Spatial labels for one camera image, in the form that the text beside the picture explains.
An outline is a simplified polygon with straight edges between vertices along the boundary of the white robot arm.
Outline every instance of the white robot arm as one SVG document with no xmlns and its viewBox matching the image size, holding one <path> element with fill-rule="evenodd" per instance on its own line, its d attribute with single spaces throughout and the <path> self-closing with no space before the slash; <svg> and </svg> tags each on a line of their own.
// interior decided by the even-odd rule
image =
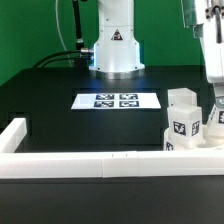
<svg viewBox="0 0 224 224">
<path fill-rule="evenodd" d="M 139 75 L 140 47 L 134 38 L 134 0 L 98 0 L 99 39 L 89 67 L 101 78 L 125 79 Z"/>
<path fill-rule="evenodd" d="M 185 27 L 200 38 L 216 106 L 224 108 L 224 0 L 182 0 L 182 8 Z"/>
</svg>

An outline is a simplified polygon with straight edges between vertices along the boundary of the black and white pattern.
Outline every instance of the black and white pattern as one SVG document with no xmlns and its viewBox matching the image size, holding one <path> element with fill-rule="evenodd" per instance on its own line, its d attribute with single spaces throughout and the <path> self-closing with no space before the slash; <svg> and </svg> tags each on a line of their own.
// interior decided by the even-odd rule
<svg viewBox="0 0 224 224">
<path fill-rule="evenodd" d="M 97 94 L 96 100 L 114 100 L 114 94 Z"/>
<path fill-rule="evenodd" d="M 120 107 L 139 107 L 139 102 L 138 101 L 120 101 Z"/>
<path fill-rule="evenodd" d="M 174 132 L 180 135 L 186 136 L 186 127 L 185 124 L 179 122 L 173 122 Z"/>
<path fill-rule="evenodd" d="M 120 94 L 120 100 L 138 100 L 138 94 Z"/>
<path fill-rule="evenodd" d="M 172 144 L 170 144 L 169 142 L 166 142 L 166 150 L 167 151 L 173 151 L 174 150 L 174 146 Z"/>
<path fill-rule="evenodd" d="M 96 101 L 94 103 L 95 108 L 111 108 L 114 107 L 113 101 Z"/>
<path fill-rule="evenodd" d="M 224 124 L 224 111 L 219 112 L 219 124 Z"/>
<path fill-rule="evenodd" d="M 200 121 L 197 121 L 192 125 L 192 136 L 199 133 L 199 128 L 200 128 Z"/>
</svg>

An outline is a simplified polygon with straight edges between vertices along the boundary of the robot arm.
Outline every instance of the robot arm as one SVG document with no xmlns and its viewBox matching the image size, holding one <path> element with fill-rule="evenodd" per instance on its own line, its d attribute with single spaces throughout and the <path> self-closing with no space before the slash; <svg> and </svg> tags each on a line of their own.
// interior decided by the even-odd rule
<svg viewBox="0 0 224 224">
<path fill-rule="evenodd" d="M 209 83 L 216 106 L 224 108 L 224 0 L 182 0 L 185 27 L 200 38 Z"/>
</svg>

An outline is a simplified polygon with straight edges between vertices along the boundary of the stacked cubes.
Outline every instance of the stacked cubes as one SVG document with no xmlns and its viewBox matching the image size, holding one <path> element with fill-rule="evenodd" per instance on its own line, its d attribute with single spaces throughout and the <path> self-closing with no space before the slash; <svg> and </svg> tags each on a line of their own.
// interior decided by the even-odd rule
<svg viewBox="0 0 224 224">
<path fill-rule="evenodd" d="M 202 111 L 196 94 L 186 88 L 168 91 L 169 129 L 164 133 L 164 150 L 196 148 L 203 141 Z"/>
</svg>

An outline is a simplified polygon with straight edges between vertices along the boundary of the white block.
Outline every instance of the white block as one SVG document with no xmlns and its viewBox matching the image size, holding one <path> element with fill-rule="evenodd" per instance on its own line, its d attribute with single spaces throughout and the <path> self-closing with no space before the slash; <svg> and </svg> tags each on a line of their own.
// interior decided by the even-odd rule
<svg viewBox="0 0 224 224">
<path fill-rule="evenodd" d="M 138 176 L 220 175 L 224 151 L 138 152 Z"/>
<path fill-rule="evenodd" d="M 173 144 L 184 148 L 196 148 L 203 139 L 201 108 L 188 104 L 169 107 L 168 120 Z"/>
<path fill-rule="evenodd" d="M 8 153 L 0 156 L 0 179 L 102 177 L 101 153 Z"/>
<path fill-rule="evenodd" d="M 102 158 L 103 177 L 133 177 L 138 174 L 137 152 L 105 153 Z"/>
<path fill-rule="evenodd" d="M 183 150 L 189 150 L 189 148 L 174 143 L 170 139 L 170 129 L 167 128 L 164 132 L 163 151 L 183 151 Z"/>
<path fill-rule="evenodd" d="M 26 134 L 26 119 L 15 118 L 0 135 L 0 153 L 14 153 Z"/>
<path fill-rule="evenodd" d="M 224 110 L 213 107 L 207 122 L 206 138 L 224 138 Z"/>
<path fill-rule="evenodd" d="M 197 106 L 197 95 L 195 92 L 187 89 L 170 89 L 168 90 L 169 107 L 179 103 Z"/>
</svg>

